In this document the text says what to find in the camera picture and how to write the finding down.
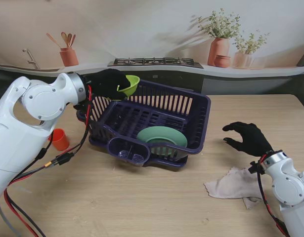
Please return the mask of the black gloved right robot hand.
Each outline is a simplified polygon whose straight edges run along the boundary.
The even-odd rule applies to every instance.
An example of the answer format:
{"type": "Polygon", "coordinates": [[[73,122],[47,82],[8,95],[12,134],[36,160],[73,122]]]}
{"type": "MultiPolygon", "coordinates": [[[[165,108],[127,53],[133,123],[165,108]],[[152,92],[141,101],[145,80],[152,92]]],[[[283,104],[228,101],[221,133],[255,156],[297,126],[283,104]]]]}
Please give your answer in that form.
{"type": "Polygon", "coordinates": [[[223,139],[225,143],[239,152],[245,152],[255,157],[262,157],[274,151],[264,134],[253,123],[237,121],[224,126],[222,130],[225,132],[236,131],[241,135],[242,142],[228,137],[223,139]]]}

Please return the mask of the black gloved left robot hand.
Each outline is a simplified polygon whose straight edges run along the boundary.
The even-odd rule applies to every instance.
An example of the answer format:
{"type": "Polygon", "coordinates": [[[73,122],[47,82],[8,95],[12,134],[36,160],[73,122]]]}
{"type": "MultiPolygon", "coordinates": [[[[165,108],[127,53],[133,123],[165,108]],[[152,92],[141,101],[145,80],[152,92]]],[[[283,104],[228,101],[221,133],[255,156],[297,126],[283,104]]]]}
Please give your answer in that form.
{"type": "Polygon", "coordinates": [[[110,100],[123,100],[126,95],[120,90],[130,87],[130,82],[124,72],[117,69],[106,69],[97,73],[85,75],[85,82],[92,87],[95,96],[110,100]]]}

